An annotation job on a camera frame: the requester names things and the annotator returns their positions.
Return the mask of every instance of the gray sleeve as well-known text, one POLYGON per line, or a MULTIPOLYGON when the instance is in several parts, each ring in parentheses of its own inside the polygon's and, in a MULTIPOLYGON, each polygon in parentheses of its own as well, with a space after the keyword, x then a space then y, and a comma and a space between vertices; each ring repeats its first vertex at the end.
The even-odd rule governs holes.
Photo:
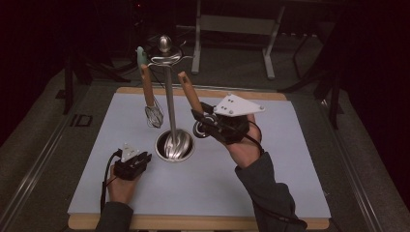
POLYGON ((98 232, 125 232, 130 230, 133 209, 120 202, 107 202, 97 224, 98 232))
POLYGON ((259 231, 305 231, 302 225, 280 221, 266 212, 268 210, 289 218, 298 218, 288 186, 275 181, 274 166, 268 153, 245 169, 236 167, 235 172, 253 200, 259 231))

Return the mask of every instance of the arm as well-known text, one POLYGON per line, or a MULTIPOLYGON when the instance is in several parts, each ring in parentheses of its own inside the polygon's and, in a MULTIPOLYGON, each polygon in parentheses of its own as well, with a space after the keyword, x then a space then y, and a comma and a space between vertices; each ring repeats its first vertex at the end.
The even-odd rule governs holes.
MULTIPOLYGON (((249 115, 248 120, 255 123, 253 115, 249 115)), ((259 129, 254 124, 249 124, 248 135, 256 141, 261 139, 259 129)), ((225 147, 238 164, 235 172, 253 201, 259 231, 305 231, 303 226, 280 221, 266 211, 297 218, 295 202, 287 185, 275 181, 274 166, 269 154, 260 155, 256 144, 246 138, 240 143, 225 147)))
POLYGON ((130 204, 134 195, 138 176, 133 181, 125 181, 114 175, 114 166, 110 168, 108 193, 110 202, 105 204, 96 231, 124 232, 130 230, 133 209, 130 204))

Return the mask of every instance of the metal rod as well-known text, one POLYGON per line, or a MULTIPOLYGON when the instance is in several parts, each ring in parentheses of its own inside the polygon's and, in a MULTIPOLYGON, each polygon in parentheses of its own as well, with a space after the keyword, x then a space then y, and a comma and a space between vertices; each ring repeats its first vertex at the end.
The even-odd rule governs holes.
POLYGON ((176 126, 175 126, 175 110, 174 110, 174 99, 172 93, 172 78, 171 78, 171 68, 164 67, 165 72, 165 92, 166 92, 166 102, 168 104, 168 115, 169 115, 169 124, 171 125, 171 136, 172 136, 172 145, 176 144, 176 126))

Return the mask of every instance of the white board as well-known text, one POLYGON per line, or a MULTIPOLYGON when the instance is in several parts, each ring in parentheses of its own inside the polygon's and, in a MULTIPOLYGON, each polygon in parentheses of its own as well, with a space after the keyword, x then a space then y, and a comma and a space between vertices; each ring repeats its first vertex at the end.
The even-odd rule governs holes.
MULTIPOLYGON (((98 214, 101 184, 109 157, 124 142, 153 158, 131 203, 136 215, 253 217, 249 195, 234 173, 235 163, 214 138, 195 138, 195 150, 183 162, 170 163, 155 153, 155 141, 169 130, 165 96, 160 129, 149 128, 142 95, 115 94, 70 205, 69 214, 98 214)), ((221 99, 200 98, 216 105, 221 99)), ((266 111, 255 114, 262 146, 274 162, 277 182, 286 183, 300 218, 330 218, 325 196, 290 101, 253 101, 266 111)), ((185 97, 174 97, 177 128, 192 131, 194 119, 185 97)))

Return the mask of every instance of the wooden table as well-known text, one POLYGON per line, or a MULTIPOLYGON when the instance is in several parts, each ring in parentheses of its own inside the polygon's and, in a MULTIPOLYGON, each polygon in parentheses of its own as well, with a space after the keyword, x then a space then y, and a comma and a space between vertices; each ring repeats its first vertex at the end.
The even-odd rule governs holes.
MULTIPOLYGON (((286 101, 286 96, 280 93, 196 90, 198 97, 225 97, 227 93, 235 94, 249 100, 286 101)), ((141 88, 121 87, 117 90, 121 94, 143 94, 141 88)), ((182 89, 174 89, 175 96, 184 96, 182 89)), ((154 89, 155 95, 164 95, 163 89, 154 89)), ((100 214, 72 214, 69 218, 71 229, 95 229, 100 214)), ((302 218, 307 222, 307 229, 326 229, 329 227, 327 218, 302 218)), ((131 229, 148 230, 241 230, 257 231, 254 217, 187 217, 187 216, 140 216, 132 217, 131 229)))

